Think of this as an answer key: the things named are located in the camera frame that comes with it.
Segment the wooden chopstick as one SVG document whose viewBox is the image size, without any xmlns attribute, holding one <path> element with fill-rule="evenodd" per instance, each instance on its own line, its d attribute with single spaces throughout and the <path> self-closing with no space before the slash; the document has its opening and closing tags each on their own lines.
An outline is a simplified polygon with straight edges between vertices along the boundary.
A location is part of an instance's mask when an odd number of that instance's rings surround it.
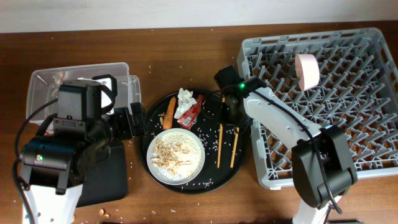
<svg viewBox="0 0 398 224">
<path fill-rule="evenodd" d="M 233 144 L 233 150 L 232 150 L 232 155 L 231 155 L 231 161 L 230 161 L 230 165 L 229 165 L 229 167 L 231 169 L 234 167 L 234 160 L 236 157 L 236 148 L 237 148 L 238 139 L 239 139 L 239 131 L 240 131 L 239 127 L 237 127 L 234 131 L 234 144 Z"/>
<path fill-rule="evenodd" d="M 222 96 L 221 98 L 221 105 L 225 102 L 225 97 Z M 221 164 L 221 151 L 222 151 L 222 142 L 223 142 L 223 124 L 220 123 L 220 130 L 219 130 L 219 138 L 218 138 L 218 157 L 217 157 L 217 169 L 220 168 Z"/>
</svg>

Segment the orange carrot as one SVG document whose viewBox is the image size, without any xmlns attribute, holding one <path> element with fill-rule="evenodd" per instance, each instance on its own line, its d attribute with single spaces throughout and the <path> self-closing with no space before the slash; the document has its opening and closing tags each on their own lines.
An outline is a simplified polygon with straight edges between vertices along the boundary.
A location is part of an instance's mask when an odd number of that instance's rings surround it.
<svg viewBox="0 0 398 224">
<path fill-rule="evenodd" d="M 164 130 L 170 129 L 172 127 L 176 101 L 176 97 L 172 97 L 169 101 L 169 105 L 167 107 L 167 111 L 164 116 L 164 121 L 162 125 Z"/>
</svg>

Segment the red snack wrapper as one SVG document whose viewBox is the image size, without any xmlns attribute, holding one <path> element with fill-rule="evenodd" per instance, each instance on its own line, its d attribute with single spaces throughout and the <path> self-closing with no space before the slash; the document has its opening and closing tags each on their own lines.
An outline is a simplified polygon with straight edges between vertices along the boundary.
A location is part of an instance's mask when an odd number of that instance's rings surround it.
<svg viewBox="0 0 398 224">
<path fill-rule="evenodd" d="M 193 122 L 197 118 L 200 110 L 201 110 L 201 105 L 203 103 L 204 96 L 199 95 L 196 99 L 196 104 L 194 104 L 189 110 L 184 112 L 181 117 L 177 120 L 177 123 L 181 125 L 182 128 L 190 130 L 190 128 L 193 126 Z"/>
</svg>

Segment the white tissue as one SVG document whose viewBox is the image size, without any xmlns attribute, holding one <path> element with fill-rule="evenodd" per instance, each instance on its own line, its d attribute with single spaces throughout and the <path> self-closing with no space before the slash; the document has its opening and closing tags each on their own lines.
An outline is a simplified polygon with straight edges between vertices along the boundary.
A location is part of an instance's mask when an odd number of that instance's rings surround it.
<svg viewBox="0 0 398 224">
<path fill-rule="evenodd" d="M 193 97 L 193 92 L 183 88 L 179 89 L 177 98 L 178 106 L 174 114 L 175 119 L 179 119 L 185 112 L 187 112 L 193 105 L 197 103 L 196 99 Z"/>
</svg>

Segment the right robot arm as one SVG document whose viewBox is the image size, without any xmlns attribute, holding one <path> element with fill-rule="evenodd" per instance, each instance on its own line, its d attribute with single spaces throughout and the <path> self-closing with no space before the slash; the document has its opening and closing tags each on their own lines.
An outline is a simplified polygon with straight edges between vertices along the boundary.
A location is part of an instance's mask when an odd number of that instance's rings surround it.
<svg viewBox="0 0 398 224">
<path fill-rule="evenodd" d="M 337 202 L 358 181 L 345 132 L 304 118 L 261 79 L 244 80 L 232 66 L 214 79 L 225 99 L 219 123 L 240 132 L 256 120 L 291 151 L 294 187 L 301 198 L 292 223 L 327 223 L 331 211 L 341 213 Z"/>
</svg>

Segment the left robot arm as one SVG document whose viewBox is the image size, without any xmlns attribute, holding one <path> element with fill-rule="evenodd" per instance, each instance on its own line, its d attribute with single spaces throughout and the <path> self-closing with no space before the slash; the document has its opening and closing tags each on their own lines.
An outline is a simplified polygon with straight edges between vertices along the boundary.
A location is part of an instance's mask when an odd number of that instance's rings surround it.
<svg viewBox="0 0 398 224">
<path fill-rule="evenodd" d="M 143 135 L 140 103 L 116 107 L 111 75 L 67 80 L 57 111 L 17 147 L 12 174 L 24 223 L 71 223 L 77 207 L 124 198 L 128 192 L 124 140 Z"/>
</svg>

